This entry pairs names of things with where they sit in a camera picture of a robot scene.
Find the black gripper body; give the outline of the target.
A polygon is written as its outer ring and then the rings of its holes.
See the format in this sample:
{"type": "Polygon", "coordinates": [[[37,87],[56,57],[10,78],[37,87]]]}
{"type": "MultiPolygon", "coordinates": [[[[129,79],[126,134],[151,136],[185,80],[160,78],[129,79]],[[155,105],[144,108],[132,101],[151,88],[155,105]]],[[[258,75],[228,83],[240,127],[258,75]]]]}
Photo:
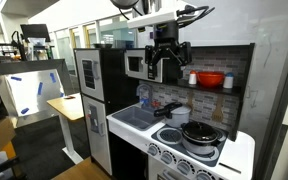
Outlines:
{"type": "Polygon", "coordinates": [[[145,63],[157,65],[161,59],[174,60],[179,66],[180,51],[189,50],[191,43],[178,41],[179,26],[176,21],[153,26],[154,45],[145,46],[145,63]]]}

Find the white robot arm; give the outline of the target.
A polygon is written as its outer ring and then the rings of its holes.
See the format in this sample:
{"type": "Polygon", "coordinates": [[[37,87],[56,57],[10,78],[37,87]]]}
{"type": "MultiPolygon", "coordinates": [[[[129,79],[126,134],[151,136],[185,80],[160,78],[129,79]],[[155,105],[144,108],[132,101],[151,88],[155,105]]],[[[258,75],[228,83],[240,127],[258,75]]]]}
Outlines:
{"type": "Polygon", "coordinates": [[[127,19],[129,29],[153,29],[153,45],[125,52],[126,74],[154,82],[181,79],[183,69],[192,61],[192,53],[190,42],[179,42],[179,29],[204,18],[214,7],[197,7],[183,0],[110,1],[121,14],[128,9],[137,13],[127,19]]]}

